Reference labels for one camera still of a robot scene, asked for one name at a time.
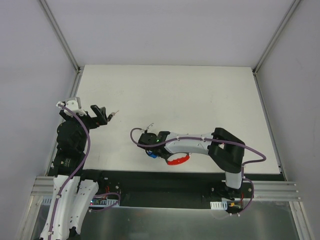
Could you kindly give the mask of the key organiser with red handle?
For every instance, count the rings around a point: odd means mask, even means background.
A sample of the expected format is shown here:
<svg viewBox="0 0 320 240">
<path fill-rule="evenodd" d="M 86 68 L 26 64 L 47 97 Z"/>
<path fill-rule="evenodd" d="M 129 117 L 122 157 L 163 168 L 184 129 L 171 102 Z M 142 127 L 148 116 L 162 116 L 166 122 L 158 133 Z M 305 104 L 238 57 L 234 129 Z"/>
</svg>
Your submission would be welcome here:
<svg viewBox="0 0 320 240">
<path fill-rule="evenodd" d="M 169 166 L 177 166 L 185 163 L 190 159 L 189 153 L 178 152 L 162 155 L 160 158 L 164 159 Z"/>
</svg>

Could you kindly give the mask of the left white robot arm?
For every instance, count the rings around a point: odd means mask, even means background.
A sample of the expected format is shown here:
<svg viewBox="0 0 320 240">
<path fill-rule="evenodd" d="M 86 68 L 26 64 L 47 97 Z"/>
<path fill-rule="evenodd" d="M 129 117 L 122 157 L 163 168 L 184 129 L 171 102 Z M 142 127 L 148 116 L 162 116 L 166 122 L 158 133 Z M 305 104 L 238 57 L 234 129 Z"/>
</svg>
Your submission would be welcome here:
<svg viewBox="0 0 320 240">
<path fill-rule="evenodd" d="M 91 105 L 91 117 L 79 104 L 58 102 L 63 122 L 57 127 L 57 151 L 53 160 L 53 193 L 41 240 L 71 240 L 81 234 L 94 195 L 105 191 L 99 177 L 81 179 L 91 148 L 90 130 L 108 124 L 105 107 Z"/>
</svg>

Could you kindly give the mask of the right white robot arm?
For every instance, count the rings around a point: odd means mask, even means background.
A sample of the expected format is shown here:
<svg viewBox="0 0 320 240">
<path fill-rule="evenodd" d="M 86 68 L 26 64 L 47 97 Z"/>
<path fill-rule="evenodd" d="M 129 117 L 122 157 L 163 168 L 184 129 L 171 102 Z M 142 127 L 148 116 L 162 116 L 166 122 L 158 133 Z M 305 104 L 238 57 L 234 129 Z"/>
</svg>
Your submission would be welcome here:
<svg viewBox="0 0 320 240">
<path fill-rule="evenodd" d="M 243 191 L 242 162 L 245 143 L 223 128 L 213 133 L 198 135 L 178 134 L 170 131 L 151 133 L 145 130 L 137 146 L 151 157 L 159 157 L 169 166 L 177 166 L 190 159 L 190 154 L 210 157 L 225 173 L 224 187 L 215 187 L 216 194 L 234 200 Z"/>
</svg>

